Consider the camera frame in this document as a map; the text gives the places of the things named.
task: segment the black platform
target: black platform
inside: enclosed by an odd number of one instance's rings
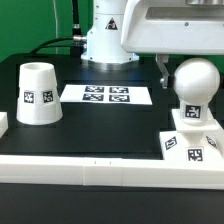
[[[16,120],[19,67],[28,62],[55,66],[58,93],[66,84],[144,86],[153,105],[63,103],[63,119],[45,126]],[[171,59],[174,73],[182,59]],[[9,129],[0,154],[162,159],[159,132],[174,130],[171,109],[179,101],[162,89],[154,59],[138,68],[104,72],[65,55],[12,55],[0,64],[0,111]],[[210,109],[223,125],[224,93]],[[0,184],[0,223],[217,223],[224,220],[224,192],[150,188]]]

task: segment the white block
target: white block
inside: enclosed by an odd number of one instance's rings
[[[7,113],[0,112],[0,138],[3,136],[3,134],[8,129],[8,119],[7,119]]]
[[[1,183],[83,184],[84,158],[0,156]]]
[[[224,163],[123,160],[122,186],[224,189]]]
[[[84,185],[121,186],[122,159],[86,158]]]

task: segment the black cable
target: black cable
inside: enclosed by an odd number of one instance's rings
[[[83,47],[83,45],[77,45],[77,44],[72,44],[72,45],[50,45],[50,46],[42,46],[42,47],[40,47],[39,48],[39,50],[41,50],[41,49],[44,49],[44,48],[57,48],[57,47],[59,47],[59,48],[63,48],[63,47],[68,47],[68,48],[80,48],[80,47]]]
[[[38,46],[37,48],[33,49],[30,52],[30,54],[36,54],[41,48],[46,47],[48,44],[66,41],[66,40],[73,40],[73,37],[61,37],[61,38],[56,38],[53,40],[46,41],[46,42],[42,43],[40,46]]]
[[[72,0],[73,24],[79,24],[78,0]]]

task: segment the white machine housing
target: white machine housing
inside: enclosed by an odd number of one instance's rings
[[[121,44],[127,52],[218,55],[223,36],[223,1],[129,0]]]
[[[121,31],[127,0],[94,0],[93,26],[87,34],[82,62],[102,70],[132,67],[139,57],[121,47]]]

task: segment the white stand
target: white stand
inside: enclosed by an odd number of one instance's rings
[[[176,131],[161,132],[160,143],[166,161],[224,162],[224,131],[208,110],[201,126],[184,123],[179,110],[172,110]]]

